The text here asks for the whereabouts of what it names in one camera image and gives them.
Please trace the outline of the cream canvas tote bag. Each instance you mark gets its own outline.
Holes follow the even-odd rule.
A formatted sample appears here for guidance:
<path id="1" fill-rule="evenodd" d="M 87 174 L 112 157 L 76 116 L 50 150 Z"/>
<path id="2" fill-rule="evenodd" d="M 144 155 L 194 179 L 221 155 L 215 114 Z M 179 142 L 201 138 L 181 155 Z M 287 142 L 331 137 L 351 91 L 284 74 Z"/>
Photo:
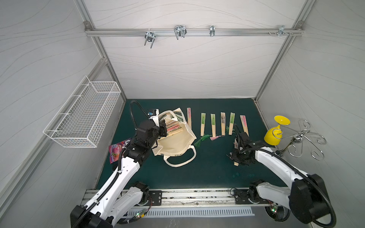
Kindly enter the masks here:
<path id="1" fill-rule="evenodd" d="M 195 134 L 188 125 L 185 116 L 180 108 L 175 110 L 167 110 L 159 114 L 159 121 L 161 120 L 175 120 L 178 121 L 182 127 L 182 131 L 171 136 L 161 137 L 154 145 L 154 156 L 163 156 L 165 163 L 171 167 L 177 168 L 192 162 L 196 158 L 196 149 L 193 142 L 196 139 Z M 184 155 L 188 150 L 193 150 L 194 154 L 189 160 L 180 164 L 171 164 L 168 162 L 170 157 L 178 157 Z"/>

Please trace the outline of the bamboo folding fan green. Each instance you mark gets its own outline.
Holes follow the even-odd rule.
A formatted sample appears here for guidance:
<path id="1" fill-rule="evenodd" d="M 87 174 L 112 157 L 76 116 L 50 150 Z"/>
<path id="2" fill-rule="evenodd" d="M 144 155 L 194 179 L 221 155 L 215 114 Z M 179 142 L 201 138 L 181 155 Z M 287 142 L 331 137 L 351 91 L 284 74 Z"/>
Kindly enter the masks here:
<path id="1" fill-rule="evenodd" d="M 226 127 L 226 132 L 228 135 L 232 135 L 234 131 L 235 125 L 235 113 L 230 113 L 230 117 L 228 119 L 228 126 Z"/>
<path id="2" fill-rule="evenodd" d="M 210 117 L 211 117 L 212 137 L 216 137 L 216 115 L 210 114 Z"/>

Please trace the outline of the bamboo folding fan pink tassel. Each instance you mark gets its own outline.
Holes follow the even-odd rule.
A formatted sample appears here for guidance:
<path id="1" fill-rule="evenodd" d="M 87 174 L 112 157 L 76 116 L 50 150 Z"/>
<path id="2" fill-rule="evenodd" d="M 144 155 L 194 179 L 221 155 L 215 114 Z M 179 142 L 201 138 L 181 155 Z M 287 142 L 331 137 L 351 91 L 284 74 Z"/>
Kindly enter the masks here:
<path id="1" fill-rule="evenodd" d="M 221 125 L 221 134 L 220 135 L 217 135 L 216 134 L 216 137 L 210 137 L 210 140 L 211 141 L 214 141 L 220 137 L 224 137 L 226 135 L 226 114 L 224 112 L 221 112 L 220 114 L 220 118 L 216 118 L 216 127 L 217 127 L 217 123 L 219 123 Z"/>

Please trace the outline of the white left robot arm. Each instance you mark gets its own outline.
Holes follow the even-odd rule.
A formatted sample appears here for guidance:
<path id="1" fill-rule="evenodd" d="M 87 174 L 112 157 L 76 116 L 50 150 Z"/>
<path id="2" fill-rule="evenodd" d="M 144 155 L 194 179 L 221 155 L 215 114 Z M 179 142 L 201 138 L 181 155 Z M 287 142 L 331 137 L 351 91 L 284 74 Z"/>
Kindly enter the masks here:
<path id="1" fill-rule="evenodd" d="M 123 218 L 132 207 L 138 204 L 152 206 L 149 187 L 136 182 L 125 194 L 122 193 L 129 180 L 147 160 L 158 139 L 167 135 L 166 123 L 159 120 L 159 110 L 143 112 L 147 120 L 136 124 L 133 114 L 133 100 L 129 110 L 136 133 L 119 154 L 117 168 L 107 182 L 84 206 L 76 206 L 70 214 L 73 228 L 113 228 L 115 225 L 129 224 L 143 218 L 149 209 L 143 209 L 131 218 Z"/>

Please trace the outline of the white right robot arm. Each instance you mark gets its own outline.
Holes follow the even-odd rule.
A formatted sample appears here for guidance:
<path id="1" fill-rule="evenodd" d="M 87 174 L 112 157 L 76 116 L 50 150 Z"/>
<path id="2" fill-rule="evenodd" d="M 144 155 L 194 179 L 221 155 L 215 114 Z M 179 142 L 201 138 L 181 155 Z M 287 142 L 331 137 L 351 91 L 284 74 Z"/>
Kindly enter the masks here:
<path id="1" fill-rule="evenodd" d="M 259 162 L 286 184 L 286 187 L 279 187 L 257 180 L 250 184 L 246 196 L 236 189 L 234 197 L 238 200 L 247 199 L 252 204 L 260 204 L 265 200 L 270 204 L 267 213 L 276 221 L 283 222 L 293 214 L 303 224 L 314 223 L 322 228 L 333 228 L 337 224 L 325 182 L 319 175 L 296 168 L 262 141 L 251 140 L 237 125 L 233 128 L 236 145 L 230 159 L 242 165 Z"/>

